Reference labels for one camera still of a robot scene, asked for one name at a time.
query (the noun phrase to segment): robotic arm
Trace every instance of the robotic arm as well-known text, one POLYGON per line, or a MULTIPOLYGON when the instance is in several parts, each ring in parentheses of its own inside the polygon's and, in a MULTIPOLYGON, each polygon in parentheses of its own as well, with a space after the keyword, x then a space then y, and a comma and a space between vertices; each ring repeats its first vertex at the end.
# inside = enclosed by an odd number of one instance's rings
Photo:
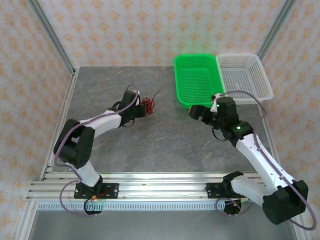
MULTIPOLYGON (((115 103, 104 114, 111 114, 127 107, 135 98, 136 92, 127 90, 122 100, 115 103)), ((99 196, 102 192, 107 191, 112 183, 107 186, 103 183, 102 177, 95 171, 90 162, 91 151, 94 139, 101 134, 119 127, 126 127, 129 121, 135 121, 135 118, 146 117, 146 107, 140 102, 140 96, 137 98, 136 104, 122 111, 119 114, 107 115, 93 122, 84 124, 74 130, 63 145, 59 158, 68 166, 72 167, 80 176, 81 181, 77 183, 74 197, 89 199, 92 196, 99 196)), ((66 134, 76 125, 89 122, 91 119, 77 121, 69 119, 66 121, 60 136, 54 146, 53 153, 56 154, 58 147, 66 134)))
POLYGON ((303 213, 306 209, 305 204, 283 180, 283 177, 305 199, 308 196, 307 184, 303 180, 295 181, 275 161, 258 136, 256 137, 259 146, 256 145, 253 128, 248 122, 239 120, 236 103, 231 97, 220 97, 216 94, 212 96, 212 102, 212 108, 201 105, 192 106, 189 115, 195 120, 202 117, 202 122, 212 126, 213 134, 214 130, 221 130, 225 139, 229 140, 250 161, 265 183, 265 185, 258 184, 239 171, 233 172, 223 178, 222 186, 225 194, 229 198, 238 195, 251 199, 262 207, 267 218, 276 225, 303 213), (266 153, 282 176, 279 176, 259 149, 266 153))

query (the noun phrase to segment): gray stone surface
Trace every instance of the gray stone surface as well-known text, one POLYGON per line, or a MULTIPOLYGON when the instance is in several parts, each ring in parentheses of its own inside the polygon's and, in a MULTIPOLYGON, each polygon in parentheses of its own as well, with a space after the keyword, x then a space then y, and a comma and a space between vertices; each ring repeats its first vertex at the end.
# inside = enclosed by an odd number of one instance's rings
MULTIPOLYGON (((130 84, 139 87, 142 98, 161 90, 154 113, 94 140, 90 160, 98 172, 255 172, 230 142, 216 140, 210 126, 189 117, 177 99, 172 66, 81 67, 67 119, 85 120, 103 113, 121 100, 130 84)), ((252 126, 260 117, 257 105, 237 109, 240 119, 252 126)), ((262 123, 258 133, 269 149, 262 123)), ((56 166, 53 170, 67 171, 56 166)))

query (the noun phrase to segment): cable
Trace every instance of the cable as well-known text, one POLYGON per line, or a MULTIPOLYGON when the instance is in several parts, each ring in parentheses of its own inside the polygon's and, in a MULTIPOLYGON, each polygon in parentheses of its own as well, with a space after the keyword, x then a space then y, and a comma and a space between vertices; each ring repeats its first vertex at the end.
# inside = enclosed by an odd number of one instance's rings
POLYGON ((149 116, 150 114, 152 114, 154 112, 154 107, 155 107, 154 98, 160 91, 161 91, 161 89, 159 91, 157 91, 151 99, 148 97, 145 97, 144 99, 142 99, 141 104, 143 104, 145 106, 145 114, 147 116, 149 116))
POLYGON ((100 214, 100 213, 102 213, 102 211, 95 211, 95 205, 93 205, 93 210, 92 211, 88 211, 87 210, 87 208, 86 208, 86 206, 87 206, 87 202, 89 201, 89 200, 93 200, 92 198, 89 198, 89 199, 87 199, 87 200, 85 200, 84 201, 84 204, 83 204, 83 210, 84 210, 84 212, 86 213, 86 214, 88 214, 88 215, 95 215, 95 216, 97 216, 98 214, 100 214))
POLYGON ((226 138, 224 138, 223 140, 221 140, 220 138, 217 138, 217 136, 216 136, 216 134, 215 134, 215 129, 214 129, 214 128, 212 128, 212 134, 213 134, 213 136, 215 137, 215 139, 217 139, 217 140, 219 140, 219 141, 221 141, 221 142, 224 142, 225 140, 227 140, 226 138))
POLYGON ((130 126, 122 125, 124 128, 131 128, 135 124, 135 119, 132 120, 132 124, 130 126))
POLYGON ((82 217, 82 218, 91 218, 91 217, 95 217, 95 215, 84 215, 84 214, 81 214, 81 213, 77 213, 75 211, 70 211, 65 205, 64 203, 62 202, 62 193, 64 192, 64 190, 66 189, 66 187, 72 183, 77 183, 79 180, 72 180, 70 182, 68 182, 66 185, 63 186, 63 188, 61 189, 61 192, 60 192, 60 196, 59 196, 59 201, 60 201, 60 204, 61 204, 61 207, 66 210, 68 213, 70 214, 74 214, 74 215, 77 215, 78 217, 82 217))
MULTIPOLYGON (((66 165, 66 164, 59 164, 59 163, 58 163, 58 156, 59 156, 59 154, 60 154, 60 152, 61 152, 61 149, 63 148, 64 144, 66 143, 67 139, 69 138, 69 136, 72 134, 72 132, 73 132, 74 130, 76 130, 77 128, 79 128, 79 127, 81 127, 81 126, 83 126, 83 125, 85 125, 85 124, 90 124, 90 123, 92 123, 92 122, 94 122, 94 121, 96 121, 96 120, 98 120, 98 119, 100 119, 100 118, 107 117, 107 116, 112 116, 112 115, 116 115, 116 114, 122 113, 123 111, 127 110, 127 109, 130 108, 134 103, 137 102, 137 99, 138 99, 138 96, 139 96, 139 94, 138 94, 139 90, 138 90, 138 88, 137 88, 135 85, 133 85, 133 84, 127 86, 125 90, 127 91, 130 87, 134 87, 134 88, 135 88, 135 96, 134 96, 134 99, 132 100, 132 102, 130 102, 130 104, 129 104, 128 106, 122 108, 122 109, 119 110, 119 111, 115 111, 115 112, 112 112, 112 113, 104 113, 104 114, 98 115, 98 116, 90 119, 89 121, 81 122, 81 123, 75 125, 73 128, 71 128, 71 129, 68 131, 68 133, 65 135, 65 137, 64 137, 63 140, 61 141, 61 143, 60 143, 60 145, 59 145, 59 147, 58 147, 58 149, 57 149, 57 151, 56 151, 56 153, 55 153, 55 156, 54 156, 54 159, 53 159, 53 163, 54 163, 55 165, 61 166, 61 167, 71 167, 71 166, 66 165)), ((77 213, 77 212, 74 212, 74 211, 70 211, 69 209, 66 208, 66 206, 65 206, 64 203, 62 202, 62 194, 63 194, 64 190, 66 189, 66 187, 67 187, 68 185, 72 184, 72 183, 76 183, 76 182, 82 180, 81 177, 80 177, 80 175, 77 173, 77 171, 75 171, 74 168, 72 168, 72 170, 73 170, 74 174, 78 177, 78 180, 72 180, 72 181, 68 182, 66 185, 63 186, 63 188, 62 188, 62 190, 61 190, 61 192, 60 192, 60 196, 59 196, 60 204, 61 204, 62 208, 63 208, 64 210, 66 210, 66 211, 67 211, 68 213, 70 213, 70 214, 74 214, 74 215, 77 215, 77 216, 83 217, 83 218, 94 217, 94 216, 96 216, 96 215, 84 215, 84 214, 80 214, 80 213, 77 213)))
MULTIPOLYGON (((218 202, 220 202, 221 200, 231 201, 238 209, 241 210, 241 207, 234 200, 232 200, 230 198, 227 198, 227 197, 221 197, 221 198, 219 198, 219 199, 217 199, 215 201, 214 207, 215 207, 216 210, 218 209, 218 202)), ((226 217, 236 217, 236 216, 239 216, 239 215, 242 215, 242 214, 246 213, 247 211, 249 211, 249 209, 251 207, 252 207, 252 202, 250 203, 250 205, 247 207, 246 210, 244 210, 243 212, 237 213, 237 214, 226 214, 226 213, 220 213, 219 211, 218 211, 218 213, 223 215, 223 216, 226 216, 226 217)))
POLYGON ((294 193, 301 199, 301 201, 304 203, 304 205, 306 206, 306 208, 308 209, 308 211, 310 212, 310 215, 312 217, 312 226, 311 227, 306 227, 306 226, 302 226, 301 224, 297 223, 296 221, 293 221, 292 219, 290 219, 289 221, 292 222, 293 224, 297 225, 298 227, 307 230, 307 231, 313 231, 316 229, 317 227, 317 218, 316 215, 314 213, 314 211, 312 210, 311 206, 309 205, 309 203, 305 200, 305 198, 301 195, 301 193, 289 182, 288 179, 286 179, 281 171, 273 164, 273 162, 268 158, 268 156, 266 155, 266 153, 260 148, 259 142, 258 142, 258 138, 257 138, 257 125, 260 121, 260 119, 265 119, 267 116, 267 110, 265 109, 265 107, 261 104, 261 102, 252 94, 246 92, 246 91, 242 91, 242 90, 236 90, 236 91, 228 91, 225 92, 223 94, 221 94, 221 96, 227 95, 227 94, 233 94, 233 93, 243 93, 243 94, 247 94, 250 97, 252 97, 260 106, 260 108, 263 111, 262 117, 259 118, 255 124, 254 124, 254 128, 253 128, 253 138, 254 138, 254 142, 255 145, 258 147, 258 150, 261 152, 261 154, 263 155, 263 157, 267 160, 267 162, 271 165, 271 167, 276 171, 276 173, 285 181, 286 184, 288 184, 288 186, 294 191, 294 193))

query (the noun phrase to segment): mesh basket bottom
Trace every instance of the mesh basket bottom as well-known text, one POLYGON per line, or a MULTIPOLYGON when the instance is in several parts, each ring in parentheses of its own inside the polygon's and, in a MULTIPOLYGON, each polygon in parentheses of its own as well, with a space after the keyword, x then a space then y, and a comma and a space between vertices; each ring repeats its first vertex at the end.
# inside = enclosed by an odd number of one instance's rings
POLYGON ((183 101, 186 103, 205 103, 211 101, 208 70, 184 69, 180 74, 183 101))
MULTIPOLYGON (((255 91, 251 86, 251 79, 248 77, 247 70, 224 70, 222 71, 222 77, 224 79, 228 79, 228 81, 224 82, 225 90, 234 91, 234 90, 241 90, 246 91, 252 95, 255 95, 255 91)), ((230 97, 237 98, 237 99, 246 99, 248 95, 243 93, 231 93, 230 97)))

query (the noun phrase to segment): patterned wallpaper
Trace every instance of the patterned wallpaper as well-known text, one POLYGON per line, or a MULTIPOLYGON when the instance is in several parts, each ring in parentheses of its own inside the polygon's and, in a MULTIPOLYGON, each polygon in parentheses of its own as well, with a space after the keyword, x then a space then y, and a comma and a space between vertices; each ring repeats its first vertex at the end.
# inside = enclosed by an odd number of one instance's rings
POLYGON ((70 74, 26 0, 0 1, 0 16, 0 239, 12 239, 70 74))
MULTIPOLYGON (((320 6, 299 0, 263 61, 274 98, 265 103, 282 165, 309 186, 320 220, 320 6)), ((310 214, 304 214, 311 226, 310 214)), ((320 239, 320 223, 312 232, 320 239)))
POLYGON ((285 0, 39 0, 74 67, 257 53, 285 0))

